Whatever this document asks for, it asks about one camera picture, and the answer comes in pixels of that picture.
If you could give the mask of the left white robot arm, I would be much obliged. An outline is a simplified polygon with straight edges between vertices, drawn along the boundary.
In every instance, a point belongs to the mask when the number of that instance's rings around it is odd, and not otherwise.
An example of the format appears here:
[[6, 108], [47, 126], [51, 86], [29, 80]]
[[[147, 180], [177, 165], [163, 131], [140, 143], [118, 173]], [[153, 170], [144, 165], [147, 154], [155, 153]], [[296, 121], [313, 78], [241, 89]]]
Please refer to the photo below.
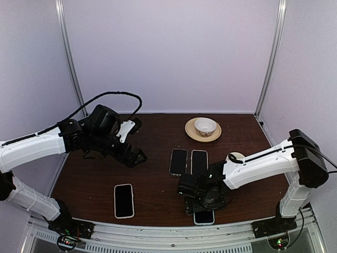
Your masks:
[[132, 168], [147, 160], [144, 152], [127, 143], [128, 135], [142, 126], [138, 118], [121, 121], [112, 109], [97, 105], [87, 117], [65, 119], [55, 126], [17, 140], [1, 142], [1, 201], [13, 202], [39, 213], [64, 234], [71, 234], [76, 223], [66, 206], [58, 199], [47, 197], [25, 185], [13, 175], [12, 169], [40, 158], [82, 150], [110, 155]]

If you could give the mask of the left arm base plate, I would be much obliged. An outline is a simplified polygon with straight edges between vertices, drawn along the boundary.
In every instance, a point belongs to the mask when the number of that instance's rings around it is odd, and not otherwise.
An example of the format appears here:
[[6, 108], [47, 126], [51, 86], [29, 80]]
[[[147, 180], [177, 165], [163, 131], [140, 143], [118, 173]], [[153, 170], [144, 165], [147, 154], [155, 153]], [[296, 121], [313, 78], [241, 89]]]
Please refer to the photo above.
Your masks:
[[59, 235], [70, 236], [75, 239], [91, 239], [94, 224], [74, 219], [67, 222], [48, 221], [48, 229], [55, 231]]

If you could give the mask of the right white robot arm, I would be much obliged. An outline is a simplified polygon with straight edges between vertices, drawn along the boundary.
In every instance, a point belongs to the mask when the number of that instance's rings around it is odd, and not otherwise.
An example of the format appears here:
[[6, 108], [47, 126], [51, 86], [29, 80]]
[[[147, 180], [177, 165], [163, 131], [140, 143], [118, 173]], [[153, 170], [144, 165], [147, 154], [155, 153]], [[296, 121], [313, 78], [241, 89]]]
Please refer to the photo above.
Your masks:
[[273, 232], [282, 232], [313, 188], [327, 182], [329, 173], [317, 143], [299, 129], [289, 138], [267, 150], [238, 158], [228, 158], [208, 166], [204, 173], [183, 174], [177, 191], [185, 197], [187, 215], [225, 207], [225, 194], [265, 178], [293, 172], [285, 196], [277, 204], [276, 217], [270, 221]]

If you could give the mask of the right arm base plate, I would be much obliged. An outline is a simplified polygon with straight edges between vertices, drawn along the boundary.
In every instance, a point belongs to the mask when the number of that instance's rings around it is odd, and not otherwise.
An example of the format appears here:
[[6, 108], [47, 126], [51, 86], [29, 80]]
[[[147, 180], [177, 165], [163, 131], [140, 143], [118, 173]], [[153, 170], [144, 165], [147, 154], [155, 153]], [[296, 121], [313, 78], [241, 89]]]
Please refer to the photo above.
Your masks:
[[296, 229], [296, 217], [282, 218], [275, 216], [270, 219], [264, 219], [251, 223], [255, 238], [268, 237], [288, 230]]

